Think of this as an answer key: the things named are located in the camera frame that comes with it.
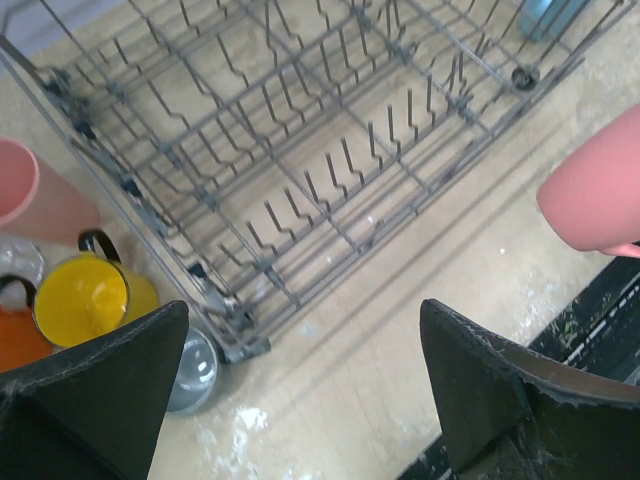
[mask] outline pink cup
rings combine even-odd
[[[640,258],[640,105],[573,152],[542,184],[538,204],[575,250]]]
[[[97,227],[96,207],[20,142],[0,137],[0,231],[74,245]]]

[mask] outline pink mug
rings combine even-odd
[[[540,187],[538,205],[575,250],[640,258],[640,105],[569,155]]]

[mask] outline orange mug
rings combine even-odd
[[[33,322],[32,310],[36,296],[33,284],[17,275],[0,277],[0,292],[13,283],[22,283],[27,293],[27,308],[8,311],[0,307],[0,373],[28,365],[53,353]]]
[[[581,252],[640,258],[640,105],[593,135],[545,180],[545,219]]]

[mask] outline light blue cup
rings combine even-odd
[[[557,38],[589,1],[525,0],[518,27],[525,37],[534,42]]]

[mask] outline metal wire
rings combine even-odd
[[[0,47],[65,114],[74,148],[120,187],[164,247],[163,269],[200,292],[194,310],[240,361],[635,4],[563,1],[536,17],[515,0],[129,0],[121,18],[136,20],[90,45],[40,0],[78,55],[38,68],[7,36]]]

